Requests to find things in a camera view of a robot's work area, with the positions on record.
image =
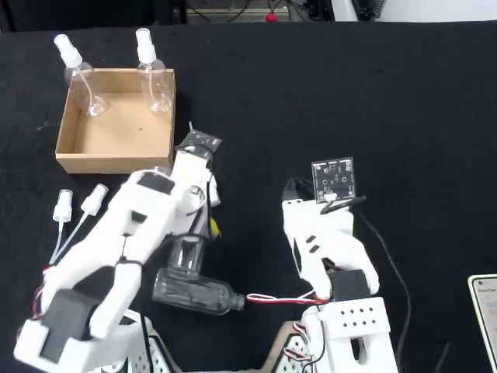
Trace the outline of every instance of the circuit board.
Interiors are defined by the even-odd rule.
[[[354,198],[356,184],[352,157],[313,162],[312,182],[318,204]]]
[[[209,160],[219,148],[222,140],[197,130],[191,130],[185,139],[176,147],[177,150],[190,152],[197,157]]]

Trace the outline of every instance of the white spray cap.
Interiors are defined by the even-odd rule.
[[[77,68],[83,62],[79,51],[72,45],[67,35],[59,33],[55,37],[54,43],[61,52],[62,61],[68,68]]]
[[[102,206],[102,200],[106,196],[109,188],[103,184],[96,184],[92,193],[86,197],[81,205],[81,209],[88,215],[95,216]]]
[[[69,189],[62,189],[59,192],[59,198],[54,209],[55,221],[67,223],[71,221],[72,215],[72,191]]]
[[[136,34],[138,42],[138,60],[142,64],[151,64],[157,59],[157,54],[155,54],[155,47],[152,43],[150,30],[141,28],[137,30]]]

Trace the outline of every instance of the open cardboard box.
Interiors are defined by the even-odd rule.
[[[87,117],[68,91],[55,158],[68,173],[131,173],[137,169],[172,164],[176,84],[174,71],[166,70],[172,87],[172,110],[152,113],[141,95],[136,69],[96,69],[105,113]]]

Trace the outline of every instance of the black table surface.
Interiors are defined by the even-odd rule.
[[[497,24],[152,33],[158,56],[176,70],[176,142],[188,120],[224,140],[215,162],[222,205],[214,209],[223,238],[207,250],[203,274],[241,294],[306,292],[283,234],[281,190],[291,176],[311,177],[313,161],[353,156],[358,194],[368,197],[360,210],[384,236],[412,295],[402,373],[433,371],[447,341],[442,372],[490,371],[467,277],[497,267]],[[136,64],[134,30],[69,34],[96,67]],[[115,193],[126,178],[69,176],[56,163],[66,87],[53,36],[0,35],[0,358],[9,372],[32,371],[12,350],[55,243],[59,189],[74,190],[76,220],[95,183]],[[395,347],[405,296],[375,237],[360,223],[356,235],[380,275]],[[149,263],[147,293],[166,260],[161,253]],[[144,308],[187,371],[260,367],[282,322],[303,311],[246,305],[213,317],[152,301]]]

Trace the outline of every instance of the robotic arm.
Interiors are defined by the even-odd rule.
[[[42,371],[82,373],[144,350],[139,315],[128,309],[141,286],[142,266],[167,235],[205,231],[212,177],[207,161],[220,143],[192,131],[171,176],[158,170],[130,175],[95,228],[46,276],[43,318],[26,320],[14,350],[18,360]],[[115,267],[101,303],[72,290],[101,267]]]
[[[363,244],[353,237],[352,159],[313,163],[315,199],[282,202],[283,228],[297,270],[318,298],[302,315],[317,372],[398,373],[379,280]],[[332,212],[323,213],[327,202]]]

